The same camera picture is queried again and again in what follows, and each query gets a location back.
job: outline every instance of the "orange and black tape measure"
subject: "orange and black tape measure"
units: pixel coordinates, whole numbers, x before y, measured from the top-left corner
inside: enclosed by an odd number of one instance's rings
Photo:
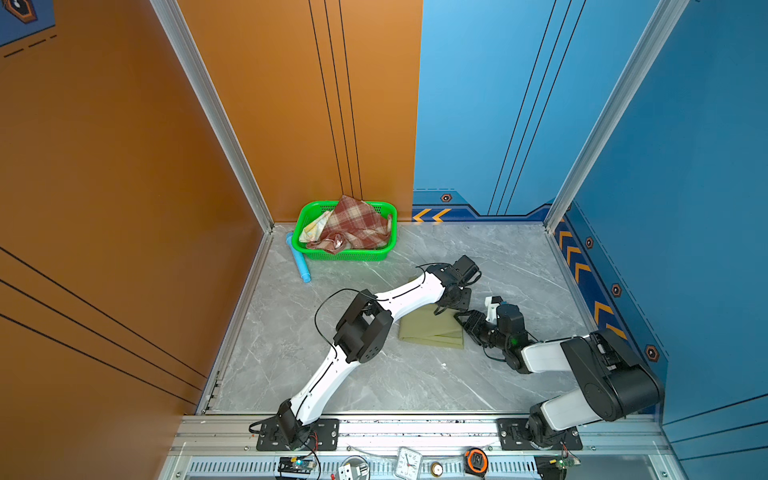
[[[484,477],[488,471],[488,456],[481,449],[469,449],[464,454],[464,472]]]

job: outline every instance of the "folded cloth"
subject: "folded cloth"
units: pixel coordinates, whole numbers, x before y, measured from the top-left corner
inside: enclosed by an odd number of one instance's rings
[[[299,235],[299,242],[307,243],[320,240],[320,235],[323,233],[323,228],[325,228],[330,216],[331,212],[323,212],[312,223],[304,227],[304,230],[301,230],[301,235]]]
[[[392,215],[384,218],[367,203],[342,195],[320,240],[306,247],[333,254],[349,248],[376,250],[386,246],[391,234]]]
[[[462,326],[453,318],[458,310],[446,309],[435,315],[435,308],[437,306],[430,303],[401,318],[398,337],[404,342],[463,349]]]

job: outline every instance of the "gray marble floor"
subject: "gray marble floor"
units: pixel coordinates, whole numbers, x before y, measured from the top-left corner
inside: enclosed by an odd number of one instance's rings
[[[315,372],[328,353],[313,324],[320,303],[343,287],[390,290],[419,274],[414,266],[468,255],[483,275],[471,308],[500,295],[520,306],[539,339],[587,332],[543,227],[530,224],[401,223],[395,249],[382,262],[307,260],[312,282],[303,283],[285,243],[291,225],[278,225],[248,314],[224,374],[219,412],[275,412]],[[336,295],[318,315],[333,336],[354,292]],[[527,412],[531,405],[577,387],[570,374],[520,375],[486,359],[465,335],[465,349],[401,342],[394,325],[382,352],[351,373],[326,412],[499,411]],[[498,355],[496,350],[490,353]]]

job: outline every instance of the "green plastic basket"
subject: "green plastic basket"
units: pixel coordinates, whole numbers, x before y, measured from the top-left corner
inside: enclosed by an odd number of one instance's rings
[[[321,200],[307,204],[301,209],[299,219],[296,222],[296,232],[293,235],[293,248],[306,255],[312,260],[348,260],[353,262],[379,262],[384,260],[387,253],[395,247],[397,242],[397,209],[386,202],[366,202],[374,210],[382,214],[382,217],[392,215],[392,235],[389,237],[389,242],[379,250],[344,250],[338,252],[336,255],[328,253],[325,250],[312,250],[306,248],[306,243],[299,242],[299,233],[304,230],[304,227],[312,223],[314,220],[323,214],[323,212],[330,212],[336,208],[339,203],[338,200]]]

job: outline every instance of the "red plaid cloth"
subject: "red plaid cloth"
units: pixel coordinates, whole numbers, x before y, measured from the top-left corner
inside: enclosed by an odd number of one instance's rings
[[[306,247],[336,254],[349,248],[377,250],[389,242],[392,235],[392,215],[381,216],[370,205],[346,195],[331,214],[320,240]]]

